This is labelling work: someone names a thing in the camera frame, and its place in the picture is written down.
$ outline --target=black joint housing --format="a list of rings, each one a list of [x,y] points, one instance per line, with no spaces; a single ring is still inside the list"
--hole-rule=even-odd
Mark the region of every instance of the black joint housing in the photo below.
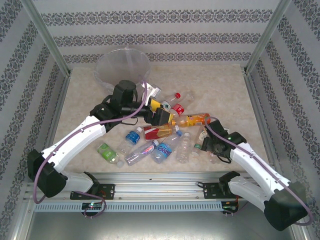
[[[44,157],[37,150],[32,150],[27,156],[28,176],[35,181],[40,165],[44,162]],[[67,177],[58,173],[54,165],[46,163],[39,175],[38,188],[47,198],[52,198],[60,193],[67,184]]]
[[[300,182],[289,183],[288,188],[306,204],[306,188]],[[308,214],[286,189],[275,190],[270,200],[264,202],[264,206],[266,219],[278,231],[283,231]]]

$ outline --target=striped wallpaper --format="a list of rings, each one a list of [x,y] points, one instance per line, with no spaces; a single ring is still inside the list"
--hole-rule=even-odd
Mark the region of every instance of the striped wallpaper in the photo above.
[[[306,187],[320,239],[320,1],[294,0],[251,73],[284,175]]]
[[[44,148],[64,76],[20,1],[1,0],[0,240],[25,193],[27,153]]]
[[[36,0],[71,68],[129,46],[152,64],[244,66],[279,0]]]

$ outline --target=green bottle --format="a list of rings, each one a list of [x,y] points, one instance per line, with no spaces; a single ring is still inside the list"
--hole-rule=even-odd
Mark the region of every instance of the green bottle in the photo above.
[[[99,146],[97,151],[110,164],[118,163],[119,155],[108,144],[103,143],[101,146]]]

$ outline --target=bottle label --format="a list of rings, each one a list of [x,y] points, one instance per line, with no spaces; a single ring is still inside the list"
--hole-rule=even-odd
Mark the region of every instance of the bottle label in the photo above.
[[[164,110],[169,111],[171,109],[171,105],[167,101],[163,101],[161,104],[163,105]]]
[[[196,148],[196,149],[201,149],[201,145],[197,144],[197,143],[193,147]]]
[[[143,152],[141,152],[141,154],[144,154],[144,155],[148,155],[150,153],[152,153],[152,151],[155,149],[155,146],[154,145],[151,145],[149,146],[148,148],[146,148]]]
[[[165,143],[161,143],[157,150],[165,157],[169,157],[169,155],[172,153],[172,149]]]
[[[177,103],[176,105],[174,105],[172,109],[175,110],[175,111],[178,113],[179,116],[180,116],[181,114],[183,114],[184,111],[185,111],[184,107],[181,106],[179,103]]]
[[[138,133],[131,131],[125,138],[130,140],[134,145],[136,145],[140,139],[140,136]]]
[[[172,131],[171,128],[166,124],[162,126],[145,126],[143,128],[145,140],[155,140],[169,136]]]
[[[187,116],[187,126],[201,126],[205,124],[205,118],[210,117],[208,113],[188,115]]]
[[[117,153],[115,151],[113,151],[109,145],[107,145],[106,143],[102,144],[99,149],[98,152],[101,154],[101,156],[110,162],[113,162],[117,156]]]
[[[199,135],[199,140],[200,140],[200,141],[203,141],[203,140],[206,138],[207,135],[208,135],[208,134],[207,134],[206,129],[203,128],[202,132],[201,132],[200,135]]]

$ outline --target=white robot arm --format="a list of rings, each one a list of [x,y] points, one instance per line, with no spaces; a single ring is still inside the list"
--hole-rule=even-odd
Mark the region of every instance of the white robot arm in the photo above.
[[[269,223],[279,231],[305,217],[308,214],[305,187],[299,182],[290,182],[276,172],[255,153],[238,132],[229,134],[218,119],[210,118],[215,121],[206,123],[208,137],[204,139],[202,149],[212,152],[225,163],[235,161],[258,184],[257,186],[249,182],[233,171],[220,178],[219,187],[222,192],[248,200],[263,211]]]
[[[290,181],[277,173],[271,168],[264,160],[262,160],[255,151],[251,148],[249,143],[240,143],[239,147],[246,149],[250,153],[256,155],[256,157],[268,168],[273,174],[277,175],[279,179],[286,185],[289,186]],[[248,174],[257,182],[260,186],[257,186],[242,176],[236,176],[228,183],[231,192],[235,195],[241,196],[248,200],[253,205],[258,207],[261,211],[265,210],[265,201],[268,201],[275,191],[281,191],[284,189],[274,178],[255,160],[253,160],[248,154],[242,150],[235,148],[230,151],[230,158],[242,166]]]
[[[34,149],[28,154],[28,176],[33,181],[36,179],[40,166],[45,159],[50,157],[37,179],[37,186],[46,197],[53,197],[62,190],[96,194],[98,188],[94,185],[97,180],[90,173],[74,173],[64,171],[64,169],[70,160],[87,145],[106,134],[117,124],[120,124],[122,121],[118,119],[123,119],[124,116],[137,112],[136,117],[143,117],[145,122],[151,125],[158,126],[168,123],[169,112],[161,107],[152,112],[151,106],[148,105],[149,98],[155,97],[161,90],[149,83],[146,83],[146,87],[146,96],[143,98],[143,103],[134,102],[134,96],[136,100],[138,97],[136,84],[128,80],[120,81],[114,87],[113,94],[107,96],[102,103],[96,105],[90,115],[66,137],[51,147],[44,149],[41,153]],[[99,124],[101,121],[106,120],[117,121]]]

